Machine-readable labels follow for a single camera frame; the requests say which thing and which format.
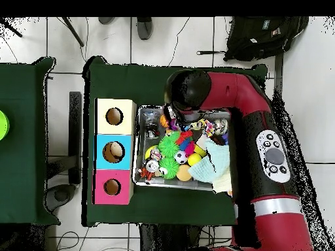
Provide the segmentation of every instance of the light blue cloth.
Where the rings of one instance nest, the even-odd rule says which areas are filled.
[[[205,147],[208,155],[188,169],[191,176],[199,181],[213,183],[221,177],[230,164],[229,146],[217,145],[211,139],[206,139]]]

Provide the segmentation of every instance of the green tablecloth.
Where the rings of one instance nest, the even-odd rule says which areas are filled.
[[[94,150],[94,99],[131,99],[140,105],[163,105],[164,84],[168,77],[181,67],[149,67],[140,65],[108,65],[101,57],[92,57],[84,68],[85,111],[84,128],[89,121],[88,141],[84,138],[84,156],[88,149],[88,170],[83,174],[87,187],[87,206],[83,206],[83,219],[88,225],[94,222],[190,225],[233,225],[235,221],[231,199],[224,193],[135,186],[129,205],[93,205],[92,169]],[[242,73],[256,78],[264,87],[267,68],[255,69],[219,67],[206,69],[216,72]]]
[[[10,129],[0,141],[0,223],[58,224],[44,208],[46,133],[43,86],[52,58],[0,63],[0,110]]]

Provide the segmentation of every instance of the beige box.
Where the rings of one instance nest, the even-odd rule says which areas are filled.
[[[127,99],[96,99],[97,133],[132,135],[135,126],[136,104]]]

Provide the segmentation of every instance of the black backpack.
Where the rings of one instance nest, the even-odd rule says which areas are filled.
[[[223,60],[251,61],[286,52],[307,25],[308,16],[234,16]]]

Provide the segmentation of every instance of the pink box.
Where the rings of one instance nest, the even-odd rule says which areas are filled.
[[[97,169],[94,204],[128,205],[133,195],[133,182],[130,175],[130,170]],[[116,195],[109,195],[105,191],[105,183],[110,179],[115,179],[120,184],[119,193]]]

